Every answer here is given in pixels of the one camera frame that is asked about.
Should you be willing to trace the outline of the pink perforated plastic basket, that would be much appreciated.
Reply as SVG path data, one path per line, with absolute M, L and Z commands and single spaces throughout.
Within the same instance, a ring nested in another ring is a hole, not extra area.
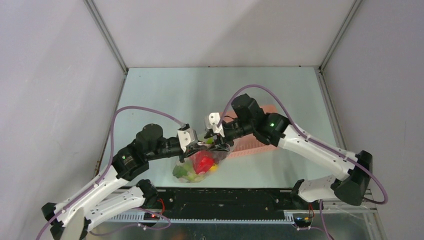
M 277 113 L 277 108 L 273 104 L 261 105 L 260 106 L 265 113 Z M 231 118 L 236 118 L 236 113 L 232 111 L 228 111 L 226 113 L 225 121 L 231 120 Z M 234 140 L 234 149 L 233 151 L 226 157 L 227 159 L 237 158 L 237 157 L 245 157 L 254 154 L 260 154 L 265 152 L 271 152 L 276 150 L 277 147 L 273 145 L 265 145 L 259 142 L 253 134 L 244 136 L 242 138 L 238 138 Z

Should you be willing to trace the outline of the green leafy lettuce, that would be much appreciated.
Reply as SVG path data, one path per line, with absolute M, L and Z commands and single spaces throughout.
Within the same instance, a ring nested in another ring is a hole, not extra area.
M 202 179 L 195 173 L 191 163 L 177 164 L 172 170 L 172 175 L 183 183 L 197 183 Z

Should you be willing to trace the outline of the clear zip top bag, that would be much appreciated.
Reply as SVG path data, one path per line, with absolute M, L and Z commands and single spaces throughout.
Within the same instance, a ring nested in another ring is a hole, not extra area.
M 177 161 L 172 176 L 176 182 L 199 183 L 213 174 L 219 168 L 220 162 L 227 159 L 235 147 L 236 142 L 232 141 L 221 148 L 202 149 L 185 158 L 183 163 Z

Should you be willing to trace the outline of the red bell pepper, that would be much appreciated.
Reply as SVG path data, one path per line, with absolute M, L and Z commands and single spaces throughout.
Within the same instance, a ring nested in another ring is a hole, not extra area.
M 207 173 L 215 164 L 214 155 L 207 150 L 202 150 L 190 157 L 192 167 L 196 174 Z

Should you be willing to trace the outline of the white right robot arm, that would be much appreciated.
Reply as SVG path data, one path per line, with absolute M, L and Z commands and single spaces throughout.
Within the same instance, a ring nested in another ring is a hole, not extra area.
M 304 209 L 317 200 L 334 198 L 352 206 L 362 204 L 373 167 L 369 152 L 354 153 L 315 140 L 287 117 L 264 112 L 248 94 L 237 96 L 231 106 L 236 117 L 230 122 L 222 121 L 218 112 L 205 117 L 205 137 L 214 139 L 213 150 L 252 135 L 264 145 L 294 152 L 330 171 L 326 177 L 296 182 L 290 196 L 295 208 Z

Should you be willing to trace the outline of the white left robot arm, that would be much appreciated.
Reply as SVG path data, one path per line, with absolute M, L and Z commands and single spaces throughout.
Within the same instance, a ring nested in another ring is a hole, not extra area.
M 125 186 L 149 169 L 153 160 L 194 154 L 199 146 L 196 131 L 188 124 L 177 130 L 177 135 L 163 136 L 158 124 L 148 124 L 135 139 L 113 156 L 111 164 L 87 183 L 83 189 L 61 203 L 46 203 L 41 211 L 55 240 L 62 240 L 73 220 L 81 220 L 76 239 L 82 240 L 89 231 L 107 219 L 124 211 L 153 208 L 158 202 L 158 191 L 148 179 L 142 179 L 126 192 L 107 199 L 112 192 Z

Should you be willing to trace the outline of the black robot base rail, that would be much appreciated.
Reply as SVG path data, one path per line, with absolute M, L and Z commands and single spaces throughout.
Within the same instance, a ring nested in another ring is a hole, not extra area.
M 159 187 L 155 200 L 142 205 L 174 221 L 284 221 L 289 211 L 317 211 L 288 188 Z

